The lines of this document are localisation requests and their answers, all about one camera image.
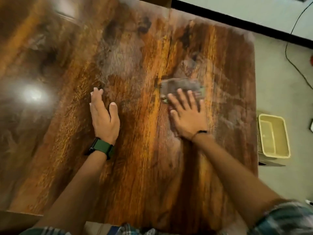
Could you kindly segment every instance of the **plaid sleeve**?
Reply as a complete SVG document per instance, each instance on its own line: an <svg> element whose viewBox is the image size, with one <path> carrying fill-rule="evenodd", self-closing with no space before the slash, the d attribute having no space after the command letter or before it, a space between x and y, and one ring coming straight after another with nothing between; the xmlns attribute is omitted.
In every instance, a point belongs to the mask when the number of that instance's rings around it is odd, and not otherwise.
<svg viewBox="0 0 313 235"><path fill-rule="evenodd" d="M247 234L313 234L313 212L297 201L285 202L267 212Z"/></svg>
<svg viewBox="0 0 313 235"><path fill-rule="evenodd" d="M53 227L32 227L20 233L20 235L71 235L71 234L66 233L61 229Z"/></svg>

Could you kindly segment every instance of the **black wrist band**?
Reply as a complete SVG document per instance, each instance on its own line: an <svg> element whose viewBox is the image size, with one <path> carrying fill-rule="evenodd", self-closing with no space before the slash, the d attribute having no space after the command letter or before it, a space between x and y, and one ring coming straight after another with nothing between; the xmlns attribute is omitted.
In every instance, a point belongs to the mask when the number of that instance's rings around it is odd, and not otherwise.
<svg viewBox="0 0 313 235"><path fill-rule="evenodd" d="M191 137L191 141L192 141L193 138L194 138L197 134L199 134L199 133L208 133L208 131L207 131L207 130L199 130L198 132L196 132L196 133Z"/></svg>

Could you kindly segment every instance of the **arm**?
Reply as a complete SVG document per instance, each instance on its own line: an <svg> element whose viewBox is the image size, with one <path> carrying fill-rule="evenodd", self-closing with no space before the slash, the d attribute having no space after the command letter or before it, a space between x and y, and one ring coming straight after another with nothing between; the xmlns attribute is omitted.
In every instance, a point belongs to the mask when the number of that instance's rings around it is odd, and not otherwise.
<svg viewBox="0 0 313 235"><path fill-rule="evenodd" d="M119 134L117 106L115 103L111 103L109 114L102 101L102 94L103 90L97 88L94 88L91 93L92 123L96 137L114 145ZM105 162L106 155L103 152L93 152L52 207L34 227L48 226L62 229L73 235L80 234L94 201Z"/></svg>
<svg viewBox="0 0 313 235"><path fill-rule="evenodd" d="M253 227L264 212L285 200L221 148L208 134L197 134L199 130L207 130L204 101L200 101L198 111L191 91L188 91L190 105L181 89L178 94L182 105L172 94L168 96L176 109L171 110L171 116L178 133L193 141L204 152L241 217L248 227Z"/></svg>

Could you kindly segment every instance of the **black cable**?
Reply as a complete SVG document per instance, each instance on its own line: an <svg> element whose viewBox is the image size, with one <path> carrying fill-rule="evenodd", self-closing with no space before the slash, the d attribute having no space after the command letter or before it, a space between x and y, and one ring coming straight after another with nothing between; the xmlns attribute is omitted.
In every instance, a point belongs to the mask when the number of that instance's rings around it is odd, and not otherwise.
<svg viewBox="0 0 313 235"><path fill-rule="evenodd" d="M298 20L300 19L301 15L306 11L306 9L311 6L313 4L313 2L311 2L304 10L303 12L301 12L301 14L299 15L297 21L295 22L294 27L292 28L292 31L290 33L290 35L292 35L293 30L295 29L295 26L297 25ZM313 87L310 85L310 83L308 82L308 80L305 78L305 76L303 75L303 73L288 59L287 57L287 46L288 46L289 42L287 42L286 44L286 48L285 48L285 57L288 60L288 62L295 67L295 69L298 71L298 73L304 78L304 80L306 81L307 85L313 90Z"/></svg>

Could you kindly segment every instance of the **person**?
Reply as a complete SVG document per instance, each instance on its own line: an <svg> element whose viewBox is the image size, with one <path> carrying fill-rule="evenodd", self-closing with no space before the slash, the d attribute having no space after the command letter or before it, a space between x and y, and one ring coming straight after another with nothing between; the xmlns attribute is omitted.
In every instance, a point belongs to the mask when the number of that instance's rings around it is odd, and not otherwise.
<svg viewBox="0 0 313 235"><path fill-rule="evenodd" d="M98 88L91 93L90 111L95 135L114 145L120 126L117 105L112 102L108 112L102 94L103 89ZM203 100L200 100L198 109L191 91L187 93L189 101L181 89L178 89L178 95L180 101L172 94L168 98L174 106L170 114L179 136L192 141L203 151L247 224L248 234L313 234L312 211L297 201L282 198L268 188L205 133L207 121ZM33 228L21 234L80 234L106 159L106 154L94 151L47 213ZM122 226L119 232L130 234L129 230L136 234L137 230L129 225Z"/></svg>

